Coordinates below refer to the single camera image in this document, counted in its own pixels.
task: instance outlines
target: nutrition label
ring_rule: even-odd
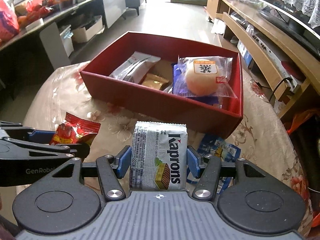
[[[147,130],[136,126],[132,142],[130,187],[142,189],[143,161]]]

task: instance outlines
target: green leaf on package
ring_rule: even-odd
[[[155,165],[156,165],[156,166],[159,166],[161,163],[162,163],[162,161],[159,160],[158,157],[156,157],[156,158],[155,158]]]

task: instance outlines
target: black power cord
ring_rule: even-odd
[[[281,83],[282,83],[283,81],[285,81],[285,80],[291,81],[291,80],[292,80],[292,77],[285,77],[285,78],[283,78],[283,79],[277,84],[277,86],[275,87],[275,89],[273,90],[273,92],[272,92],[272,94],[271,94],[271,96],[270,96],[270,98],[269,98],[269,101],[271,101],[272,96],[275,94],[276,90],[277,90],[278,87],[281,85]]]

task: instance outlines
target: orange box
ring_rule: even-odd
[[[172,63],[177,62],[178,56],[232,57],[232,73],[228,83],[237,98],[224,98],[222,109],[218,109],[189,98],[109,77],[135,51]],[[202,133],[213,133],[227,138],[243,118],[241,55],[207,43],[127,32],[97,55],[81,71],[81,76],[93,98],[123,106],[163,122],[186,124],[187,128]]]

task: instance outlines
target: silver bolt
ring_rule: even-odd
[[[118,189],[112,189],[107,192],[108,197],[117,198],[122,196],[122,191]]]
[[[206,189],[200,189],[196,191],[196,196],[197,197],[209,197],[210,196],[210,191]]]

